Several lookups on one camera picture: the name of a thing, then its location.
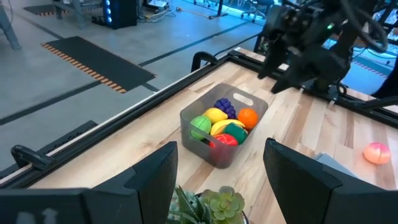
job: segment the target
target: black clamp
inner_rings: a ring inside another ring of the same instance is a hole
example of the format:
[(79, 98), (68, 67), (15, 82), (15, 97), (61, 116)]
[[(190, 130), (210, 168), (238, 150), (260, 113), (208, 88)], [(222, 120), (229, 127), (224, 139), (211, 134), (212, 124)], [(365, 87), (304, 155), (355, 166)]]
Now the black clamp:
[(244, 53), (238, 52), (237, 50), (232, 50), (232, 51), (228, 52), (228, 55), (230, 55), (230, 56), (236, 56), (236, 57), (243, 57), (243, 56), (246, 56)]
[(209, 54), (208, 52), (198, 52), (193, 56), (191, 72), (194, 72), (200, 68), (202, 60), (212, 65), (216, 65), (218, 63), (217, 58), (212, 54)]
[(38, 170), (44, 170), (51, 163), (55, 162), (54, 158), (39, 154), (28, 147), (20, 145), (14, 146), (11, 149), (11, 154), (19, 168), (32, 164), (32, 167)]

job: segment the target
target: toy lemon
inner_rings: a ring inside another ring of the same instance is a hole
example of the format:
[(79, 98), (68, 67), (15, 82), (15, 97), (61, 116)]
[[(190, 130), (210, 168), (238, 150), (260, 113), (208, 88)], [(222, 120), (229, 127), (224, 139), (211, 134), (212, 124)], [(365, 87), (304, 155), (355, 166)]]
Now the toy lemon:
[(228, 115), (218, 108), (210, 108), (203, 115), (209, 118), (212, 124), (228, 118)]

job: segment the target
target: purple grapes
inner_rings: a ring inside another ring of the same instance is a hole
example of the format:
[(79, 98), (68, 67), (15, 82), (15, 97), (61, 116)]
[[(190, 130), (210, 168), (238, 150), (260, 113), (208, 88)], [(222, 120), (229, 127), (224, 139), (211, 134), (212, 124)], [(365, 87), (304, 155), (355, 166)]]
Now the purple grapes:
[(228, 119), (236, 119), (236, 111), (234, 106), (232, 106), (231, 102), (227, 98), (221, 98), (216, 101), (214, 104), (215, 108), (220, 109), (224, 113), (228, 115)]

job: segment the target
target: gray concrete floor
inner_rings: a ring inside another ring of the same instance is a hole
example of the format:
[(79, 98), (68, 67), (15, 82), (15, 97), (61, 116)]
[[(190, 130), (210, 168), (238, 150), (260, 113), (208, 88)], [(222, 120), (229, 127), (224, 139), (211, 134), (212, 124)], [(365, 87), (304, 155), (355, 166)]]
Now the gray concrete floor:
[[(95, 81), (43, 49), (41, 43), (57, 38), (42, 29), (63, 38), (79, 35), (136, 64), (188, 45), (144, 67), (158, 75), (149, 83), (159, 89), (190, 72), (195, 52), (216, 53), (262, 29), (261, 25), (246, 23), (234, 16), (208, 20), (187, 12), (176, 12), (175, 17), (165, 17), (154, 24), (140, 23), (136, 27), (111, 30), (88, 21), (88, 27), (80, 30), (71, 15), (59, 21), (55, 16), (39, 17), (23, 10), (23, 7), (48, 4), (48, 1), (11, 2), (14, 10), (12, 26), (22, 50), (11, 50), (4, 34), (0, 33), (0, 119)], [(210, 9), (185, 1), (175, 0), (174, 5), (202, 14), (214, 14)], [(242, 26), (235, 30), (192, 45), (239, 24)], [(241, 47), (252, 49), (254, 42), (255, 39), (251, 39)], [(12, 146), (21, 144), (38, 150), (89, 120), (102, 123), (151, 94), (153, 91), (142, 86), (122, 95), (99, 85), (0, 126), (0, 170), (13, 163)]]

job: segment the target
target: desk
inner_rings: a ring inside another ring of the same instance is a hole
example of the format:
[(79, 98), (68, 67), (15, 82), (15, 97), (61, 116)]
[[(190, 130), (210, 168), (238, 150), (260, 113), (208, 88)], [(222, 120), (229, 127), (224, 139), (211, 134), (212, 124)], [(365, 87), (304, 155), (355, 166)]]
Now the desk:
[[(264, 58), (247, 50), (239, 51), (258, 59)], [(282, 224), (285, 221), (262, 161), (264, 143), (268, 137), (307, 156), (327, 153), (359, 178), (384, 189), (397, 188), (398, 130), (342, 107), (328, 105), (294, 88), (273, 95), (270, 89), (274, 80), (265, 78), (259, 81), (256, 76), (253, 71), (226, 62), (40, 180), (32, 188), (94, 187), (168, 141), (177, 141), (177, 183), (183, 188), (201, 192), (205, 189), (216, 190), (221, 185), (232, 185), (244, 196), (244, 211), (252, 223)], [(228, 169), (214, 169), (184, 149), (180, 139), (179, 112), (219, 83), (236, 86), (269, 104), (268, 111), (247, 141), (245, 149)], [(390, 146), (393, 157), (389, 164), (375, 166), (364, 160), (362, 151), (373, 141)]]

